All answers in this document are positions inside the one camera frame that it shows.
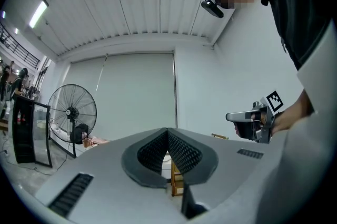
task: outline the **ceiling light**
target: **ceiling light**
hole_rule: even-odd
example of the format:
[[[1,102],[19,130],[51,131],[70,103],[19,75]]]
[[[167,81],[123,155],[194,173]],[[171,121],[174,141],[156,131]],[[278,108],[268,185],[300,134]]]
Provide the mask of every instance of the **ceiling light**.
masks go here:
[[[29,26],[31,28],[34,28],[34,26],[36,25],[38,19],[40,19],[41,15],[44,13],[44,11],[46,10],[46,8],[48,7],[48,3],[43,0],[40,5],[37,7],[31,21],[29,22]]]

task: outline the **vent grille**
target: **vent grille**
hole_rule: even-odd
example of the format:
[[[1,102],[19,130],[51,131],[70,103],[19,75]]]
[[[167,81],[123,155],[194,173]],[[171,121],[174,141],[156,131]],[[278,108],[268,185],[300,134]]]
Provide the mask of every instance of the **vent grille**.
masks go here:
[[[49,205],[49,208],[62,217],[66,217],[74,208],[93,177],[89,174],[78,174],[66,188]]]
[[[246,149],[240,149],[237,152],[238,154],[246,155],[247,157],[255,158],[255,159],[261,159],[263,157],[263,153],[250,151]]]

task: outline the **floor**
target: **floor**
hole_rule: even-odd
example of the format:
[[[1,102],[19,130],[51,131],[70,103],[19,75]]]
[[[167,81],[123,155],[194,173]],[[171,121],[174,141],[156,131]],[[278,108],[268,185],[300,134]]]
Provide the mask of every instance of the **floor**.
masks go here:
[[[21,185],[28,193],[35,195],[38,189],[45,181],[53,175],[60,165],[65,161],[66,153],[56,146],[52,141],[49,141],[49,149],[52,159],[52,168],[44,167],[35,163],[18,164],[15,160],[13,139],[8,137],[6,132],[0,131],[0,164],[5,170],[9,180],[13,184]],[[71,161],[73,158],[68,155],[66,161]],[[169,198],[176,206],[178,211],[181,211],[183,196],[171,196],[171,184],[167,184],[167,198]]]

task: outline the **ceiling beam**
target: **ceiling beam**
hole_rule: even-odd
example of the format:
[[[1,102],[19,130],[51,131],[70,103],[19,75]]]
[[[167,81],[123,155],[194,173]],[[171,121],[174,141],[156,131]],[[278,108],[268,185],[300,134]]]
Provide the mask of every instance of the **ceiling beam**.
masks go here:
[[[137,44],[141,46],[142,44],[158,43],[160,46],[161,42],[165,43],[190,43],[193,45],[200,46],[211,46],[211,43],[206,37],[182,35],[182,34],[135,34],[135,35],[125,35],[113,38],[107,38],[104,40],[99,40],[92,42],[80,47],[77,47],[63,55],[59,56],[60,60],[68,59],[76,54],[97,50],[100,48],[105,48],[109,46],[122,45],[122,44]]]
[[[226,10],[226,16],[223,18],[223,20],[221,21],[221,24],[219,26],[219,29],[216,31],[216,33],[213,35],[212,40],[211,40],[211,45],[213,46],[215,44],[215,42],[219,39],[222,31],[224,31],[228,21],[230,20],[230,18],[232,17],[233,13],[234,13],[234,9],[227,9]]]

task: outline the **standing fan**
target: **standing fan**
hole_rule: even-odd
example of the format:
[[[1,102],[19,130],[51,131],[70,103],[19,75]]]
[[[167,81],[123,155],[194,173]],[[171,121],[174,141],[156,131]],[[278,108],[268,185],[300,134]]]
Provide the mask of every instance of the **standing fan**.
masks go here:
[[[81,144],[92,131],[96,123],[97,109],[93,97],[83,87],[67,84],[58,88],[51,96],[49,127],[53,133],[65,142]]]

